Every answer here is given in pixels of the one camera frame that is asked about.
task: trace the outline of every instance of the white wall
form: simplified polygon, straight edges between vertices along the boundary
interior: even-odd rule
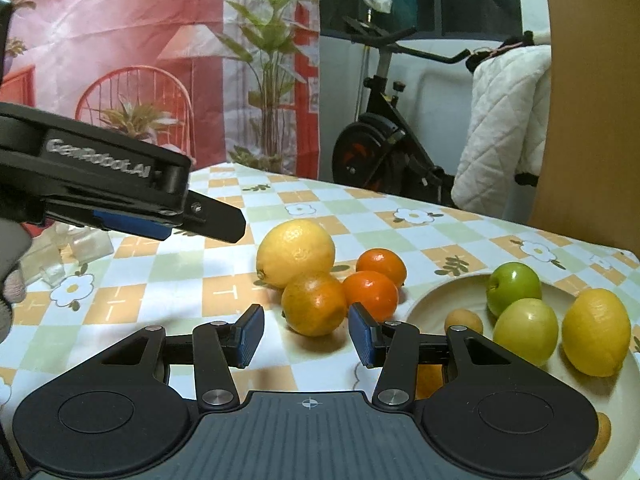
[[[549,28],[546,0],[521,0],[523,30]],[[465,48],[497,46],[489,41],[416,40],[412,48],[452,56]],[[331,156],[340,131],[353,121],[360,86],[362,46],[347,40],[320,38],[320,179],[331,180]],[[377,55],[372,51],[370,71]],[[433,161],[455,174],[466,141],[470,118],[472,75],[464,63],[455,66],[409,56],[394,56],[389,80],[402,80],[406,89],[398,109],[412,126]],[[534,190],[514,184],[505,218],[526,222]]]

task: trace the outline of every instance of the bright orange fruit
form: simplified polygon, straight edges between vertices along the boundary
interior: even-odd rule
[[[389,319],[398,307],[398,288],[374,270],[360,270],[342,282],[347,305],[361,303],[377,322]]]
[[[400,256],[389,249],[369,249],[363,252],[356,263],[358,270],[375,270],[384,274],[396,287],[401,287],[406,280],[406,266]]]

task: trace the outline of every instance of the exercise bike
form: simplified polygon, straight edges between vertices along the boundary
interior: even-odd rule
[[[348,17],[344,21],[351,43],[376,48],[380,60],[376,74],[363,81],[369,89],[366,111],[341,131],[336,140],[332,156],[334,182],[456,207],[451,200],[454,176],[434,164],[397,109],[404,83],[393,82],[391,96],[386,94],[386,86],[393,54],[455,64],[471,52],[463,50],[453,57],[438,56],[396,43],[414,34],[415,27],[388,33],[372,23]]]

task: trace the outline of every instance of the checkered tablecloth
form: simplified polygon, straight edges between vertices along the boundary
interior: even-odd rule
[[[427,290],[454,275],[520,260],[542,280],[574,294],[587,287],[612,290],[640,336],[640,265],[626,251],[232,164],[193,173],[191,189],[242,208],[247,220],[242,240],[229,245],[176,231],[157,242],[114,233],[112,256],[86,269],[68,256],[68,278],[56,290],[43,282],[31,285],[27,299],[15,307],[15,326],[0,348],[6,427],[30,391],[143,326],[163,325],[169,335],[191,333],[210,320],[233,322],[252,303],[265,308],[266,326],[252,364],[234,371],[241,396],[251,389],[371,393],[376,372],[357,367],[346,327],[325,338],[296,335],[280,315],[278,294],[255,274],[255,253],[264,235],[291,218],[311,218],[332,235],[338,277],[353,272],[366,249],[384,247],[399,254],[408,269],[399,319]],[[634,342],[631,347],[636,351]],[[194,397],[190,367],[173,367],[170,384]]]

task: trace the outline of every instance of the finger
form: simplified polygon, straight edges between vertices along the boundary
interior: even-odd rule
[[[21,303],[26,298],[27,291],[24,286],[24,278],[20,265],[15,267],[4,280],[2,296],[9,303]]]

